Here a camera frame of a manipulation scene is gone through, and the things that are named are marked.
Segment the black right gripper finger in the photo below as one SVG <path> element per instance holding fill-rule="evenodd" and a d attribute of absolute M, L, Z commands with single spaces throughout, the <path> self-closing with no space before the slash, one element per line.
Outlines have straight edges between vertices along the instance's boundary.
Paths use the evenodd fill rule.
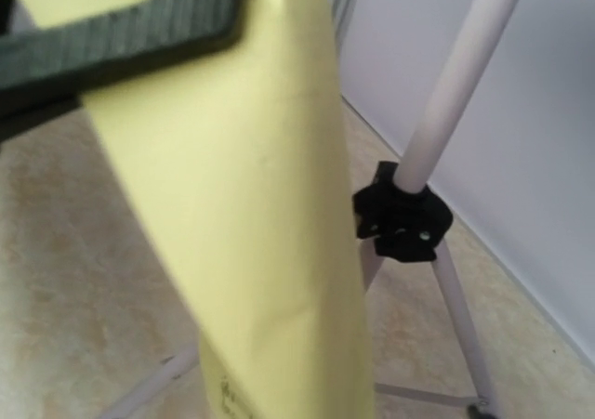
<path fill-rule="evenodd" d="M 232 44 L 244 0 L 145 0 L 1 38 L 1 114 L 13 117 Z"/>

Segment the yellow sheet music page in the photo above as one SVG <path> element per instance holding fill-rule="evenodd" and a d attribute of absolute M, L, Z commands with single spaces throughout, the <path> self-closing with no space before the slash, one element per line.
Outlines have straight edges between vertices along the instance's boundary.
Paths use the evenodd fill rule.
<path fill-rule="evenodd" d="M 246 0 L 227 51 L 112 86 L 1 154 L 1 414 L 371 418 L 328 0 Z"/>

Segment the white perforated music stand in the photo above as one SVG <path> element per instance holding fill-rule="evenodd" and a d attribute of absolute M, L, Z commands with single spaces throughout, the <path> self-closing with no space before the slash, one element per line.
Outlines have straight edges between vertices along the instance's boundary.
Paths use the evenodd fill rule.
<path fill-rule="evenodd" d="M 496 418 L 500 411 L 483 350 L 444 239 L 453 216 L 443 200 L 429 190 L 428 181 L 518 1 L 472 1 L 403 158 L 399 163 L 380 163 L 372 184 L 356 195 L 366 207 L 374 204 L 379 207 L 374 213 L 366 213 L 364 219 L 368 228 L 378 227 L 380 218 L 386 215 L 393 215 L 397 226 L 394 232 L 383 229 L 362 242 L 364 283 L 372 283 L 386 258 L 401 263 L 431 263 L 477 394 L 473 398 L 461 398 L 386 384 L 377 384 L 376 392 L 426 403 L 466 407 L 470 418 Z"/>

